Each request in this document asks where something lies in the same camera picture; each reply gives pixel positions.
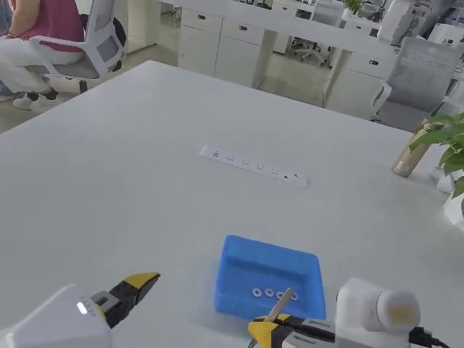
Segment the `green plant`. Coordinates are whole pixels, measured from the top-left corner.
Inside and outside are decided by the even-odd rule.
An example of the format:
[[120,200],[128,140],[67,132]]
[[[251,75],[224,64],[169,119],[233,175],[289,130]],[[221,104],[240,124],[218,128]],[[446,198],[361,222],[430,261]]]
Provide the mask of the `green plant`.
[[[432,130],[424,134],[410,145],[413,151],[421,144],[448,145],[449,148],[443,153],[438,167],[443,167],[445,175],[457,170],[464,170],[464,112],[458,115],[438,115],[431,119],[431,123],[443,125],[438,130]],[[464,194],[464,176],[455,181],[455,190],[452,198]],[[464,216],[464,200],[461,203]]]
[[343,0],[345,8],[351,10],[353,14],[357,14],[363,5],[362,0]]

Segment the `gold bottle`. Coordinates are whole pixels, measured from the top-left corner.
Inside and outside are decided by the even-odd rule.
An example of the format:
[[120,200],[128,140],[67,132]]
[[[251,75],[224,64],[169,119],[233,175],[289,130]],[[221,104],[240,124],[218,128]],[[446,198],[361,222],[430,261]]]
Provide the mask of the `gold bottle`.
[[418,138],[427,134],[431,131],[439,130],[443,125],[436,125],[434,123],[426,123],[422,124],[422,128],[419,129],[408,141],[406,147],[401,152],[401,155],[395,161],[391,170],[399,176],[403,178],[407,178],[413,172],[414,168],[418,165],[419,161],[422,159],[423,155],[427,152],[430,144],[420,144],[418,147],[411,151],[409,145],[411,145],[414,141]]

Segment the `blue tray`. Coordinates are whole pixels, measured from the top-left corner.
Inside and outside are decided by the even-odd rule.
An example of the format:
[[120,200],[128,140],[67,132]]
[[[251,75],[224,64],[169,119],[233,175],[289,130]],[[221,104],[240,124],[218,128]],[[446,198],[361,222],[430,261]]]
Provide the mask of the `blue tray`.
[[[318,258],[281,246],[239,236],[225,238],[216,280],[215,309],[253,320],[267,315],[278,301],[265,289],[285,291],[291,287],[297,301],[289,301],[283,312],[300,318],[326,319],[326,303]],[[253,296],[253,289],[262,291]]]

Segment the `person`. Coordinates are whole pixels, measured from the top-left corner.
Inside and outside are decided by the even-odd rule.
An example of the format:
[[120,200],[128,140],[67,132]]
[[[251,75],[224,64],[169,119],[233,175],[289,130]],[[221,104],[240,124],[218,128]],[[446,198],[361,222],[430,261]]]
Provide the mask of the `person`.
[[[26,92],[15,99],[18,109],[44,112],[62,102],[47,79],[29,72],[30,65],[43,65],[41,55],[29,42],[34,36],[83,41],[84,30],[75,0],[11,0],[12,24],[0,38],[0,80],[12,92]],[[80,49],[41,43],[41,54],[54,65],[77,62]]]
[[[0,36],[8,33],[9,26],[12,24],[12,9],[9,7],[8,0],[0,0]],[[11,92],[4,83],[0,81],[0,103],[15,99],[19,94]]]

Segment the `white pants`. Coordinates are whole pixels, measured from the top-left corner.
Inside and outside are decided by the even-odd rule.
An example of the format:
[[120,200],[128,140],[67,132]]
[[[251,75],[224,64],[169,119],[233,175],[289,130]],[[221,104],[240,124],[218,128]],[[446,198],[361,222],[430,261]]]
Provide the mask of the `white pants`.
[[[76,63],[80,52],[55,51],[47,46],[41,52],[54,65]],[[38,74],[25,67],[43,65],[41,56],[29,41],[18,38],[0,39],[0,81],[12,92],[44,92],[50,86]]]

